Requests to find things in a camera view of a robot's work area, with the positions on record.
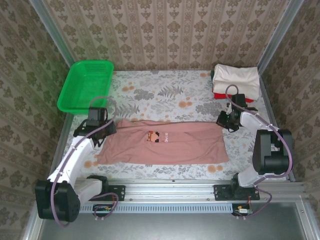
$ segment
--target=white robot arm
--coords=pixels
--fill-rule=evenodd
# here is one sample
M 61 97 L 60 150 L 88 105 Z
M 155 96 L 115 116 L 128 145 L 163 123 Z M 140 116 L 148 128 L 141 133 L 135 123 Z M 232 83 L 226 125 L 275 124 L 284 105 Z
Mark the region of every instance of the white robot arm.
M 54 186 L 54 213 L 60 221 L 66 222 L 73 222 L 79 214 L 80 206 L 92 197 L 109 192 L 105 176 L 92 175 L 76 183 L 89 153 L 96 145 L 101 146 L 107 136 L 116 133 L 115 124 L 112 120 L 109 123 L 107 118 L 105 108 L 90 107 L 88 119 L 74 131 L 71 146 L 59 166 L 47 180 L 38 180 L 34 191 L 40 218 L 55 218 L 51 206 L 51 191 Z
M 287 129 L 279 129 L 261 120 L 255 108 L 247 107 L 244 94 L 235 94 L 231 100 L 238 107 L 232 104 L 230 114 L 221 111 L 216 123 L 231 133 L 237 131 L 239 127 L 245 127 L 256 134 L 252 164 L 246 170 L 236 173 L 230 185 L 215 186 L 215 200 L 246 200 L 248 196 L 256 197 L 257 200 L 259 193 L 256 194 L 255 187 L 258 183 L 269 177 L 281 177 L 283 173 L 288 172 L 289 154 L 292 152 L 292 134 Z

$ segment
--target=green basket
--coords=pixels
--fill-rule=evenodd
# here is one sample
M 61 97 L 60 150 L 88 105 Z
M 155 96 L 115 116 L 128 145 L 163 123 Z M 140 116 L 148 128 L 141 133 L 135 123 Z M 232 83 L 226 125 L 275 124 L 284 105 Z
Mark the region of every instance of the green basket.
M 84 60 L 74 63 L 61 90 L 57 106 L 60 111 L 86 115 L 90 102 L 108 96 L 114 65 L 105 60 Z M 93 107 L 105 107 L 106 99 L 97 99 Z

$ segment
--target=pink t-shirt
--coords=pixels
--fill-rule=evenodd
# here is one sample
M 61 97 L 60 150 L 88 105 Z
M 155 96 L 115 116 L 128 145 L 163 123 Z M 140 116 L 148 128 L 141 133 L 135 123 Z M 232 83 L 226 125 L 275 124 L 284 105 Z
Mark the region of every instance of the pink t-shirt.
M 213 122 L 121 120 L 97 156 L 99 164 L 182 165 L 228 161 L 222 128 Z

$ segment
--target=patterned mat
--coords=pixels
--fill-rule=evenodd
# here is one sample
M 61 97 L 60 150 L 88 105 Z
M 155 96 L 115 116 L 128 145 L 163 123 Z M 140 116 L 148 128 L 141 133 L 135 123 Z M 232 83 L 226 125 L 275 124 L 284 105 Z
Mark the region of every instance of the patterned mat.
M 227 109 L 226 99 L 213 99 L 210 72 L 205 70 L 114 72 L 109 96 L 117 102 L 118 120 L 216 122 L 220 111 Z M 257 108 L 259 114 L 268 120 L 262 97 L 249 106 Z M 113 111 L 113 106 L 108 106 L 109 117 Z M 74 117 L 65 152 L 70 146 L 74 130 L 86 117 Z M 229 180 L 251 164 L 255 134 L 241 127 L 235 133 L 224 129 L 223 135 L 229 157 L 225 163 L 146 165 L 120 162 L 100 165 L 95 155 L 101 148 L 96 147 L 87 157 L 79 177 L 95 174 L 116 179 Z

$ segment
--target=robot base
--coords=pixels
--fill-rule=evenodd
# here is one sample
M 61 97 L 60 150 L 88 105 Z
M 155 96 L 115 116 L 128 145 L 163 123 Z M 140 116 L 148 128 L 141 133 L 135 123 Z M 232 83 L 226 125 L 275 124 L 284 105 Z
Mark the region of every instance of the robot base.
M 241 187 L 238 182 L 238 173 L 230 181 L 229 185 L 214 185 L 214 198 L 216 201 L 247 201 L 260 200 L 259 191 L 254 187 Z
M 109 185 L 108 179 L 106 176 L 99 176 L 99 175 L 90 175 L 87 177 L 87 179 L 97 179 L 102 182 L 102 191 L 100 195 L 106 194 L 106 193 L 114 193 L 117 194 L 119 197 L 119 202 L 122 202 L 125 200 L 126 196 L 126 186 L 125 185 Z M 113 201 L 112 195 L 103 196 L 95 199 L 90 199 L 90 201 Z

